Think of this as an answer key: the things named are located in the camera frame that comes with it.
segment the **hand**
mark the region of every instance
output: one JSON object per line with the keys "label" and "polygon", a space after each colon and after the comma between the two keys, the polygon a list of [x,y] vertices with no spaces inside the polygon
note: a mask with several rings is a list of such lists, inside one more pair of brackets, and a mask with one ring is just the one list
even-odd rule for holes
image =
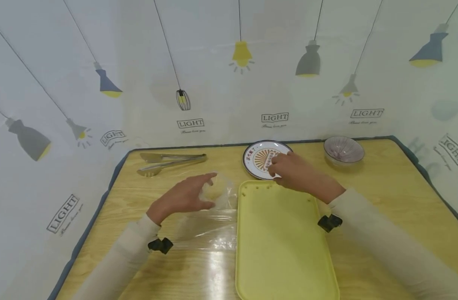
{"label": "hand", "polygon": [[291,190],[310,193],[326,204],[345,192],[335,179],[316,170],[304,158],[293,152],[280,153],[273,157],[268,171],[272,177],[276,173],[281,177],[274,178],[277,184]]}
{"label": "hand", "polygon": [[217,173],[208,173],[182,180],[152,203],[147,210],[147,216],[155,224],[160,225],[163,220],[174,213],[196,212],[213,208],[215,203],[201,201],[199,194],[204,183],[213,185],[211,178],[215,176]]}

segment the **black clip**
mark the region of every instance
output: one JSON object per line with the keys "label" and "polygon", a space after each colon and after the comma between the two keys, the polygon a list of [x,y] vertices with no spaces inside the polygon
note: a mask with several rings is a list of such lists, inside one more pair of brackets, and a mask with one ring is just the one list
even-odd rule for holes
{"label": "black clip", "polygon": [[329,217],[324,215],[317,222],[317,225],[319,225],[326,232],[330,233],[331,230],[342,225],[342,219],[337,217],[336,215],[330,215]]}
{"label": "black clip", "polygon": [[154,251],[160,251],[165,255],[169,252],[172,246],[174,246],[174,244],[166,237],[164,237],[163,240],[156,239],[147,244],[147,247],[149,247],[149,249]]}

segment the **bowl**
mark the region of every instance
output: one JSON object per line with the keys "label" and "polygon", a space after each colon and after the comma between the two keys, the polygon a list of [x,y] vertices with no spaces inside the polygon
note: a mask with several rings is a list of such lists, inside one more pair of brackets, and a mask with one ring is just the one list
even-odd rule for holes
{"label": "bowl", "polygon": [[353,165],[364,158],[364,148],[346,136],[332,136],[325,140],[327,159],[335,165]]}

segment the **decorative plate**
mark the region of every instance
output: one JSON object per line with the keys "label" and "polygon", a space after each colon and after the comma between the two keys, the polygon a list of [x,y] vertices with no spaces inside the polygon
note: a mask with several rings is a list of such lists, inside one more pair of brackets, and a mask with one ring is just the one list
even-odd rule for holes
{"label": "decorative plate", "polygon": [[242,158],[245,169],[254,177],[262,180],[272,180],[267,169],[272,164],[272,158],[279,153],[287,154],[292,151],[287,145],[277,141],[258,141],[250,145]]}

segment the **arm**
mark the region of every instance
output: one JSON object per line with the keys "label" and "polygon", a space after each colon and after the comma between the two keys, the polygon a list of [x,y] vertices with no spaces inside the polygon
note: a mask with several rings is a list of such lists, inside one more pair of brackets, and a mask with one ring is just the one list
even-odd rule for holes
{"label": "arm", "polygon": [[205,183],[212,185],[216,173],[189,177],[154,201],[137,222],[129,223],[77,291],[74,300],[117,300],[140,267],[147,261],[147,244],[158,239],[160,224],[173,213],[210,209],[214,202],[199,199]]}
{"label": "arm", "polygon": [[458,275],[349,189],[329,203],[343,234],[369,250],[418,300],[458,300]]}
{"label": "arm", "polygon": [[292,152],[272,162],[269,173],[281,176],[274,178],[278,184],[328,204],[343,220],[343,233],[369,250],[416,299],[458,300],[458,275],[355,190],[345,190]]}
{"label": "arm", "polygon": [[160,227],[146,214],[127,228],[115,241],[107,255],[90,273],[74,300],[117,300],[151,250],[147,244],[157,239]]}

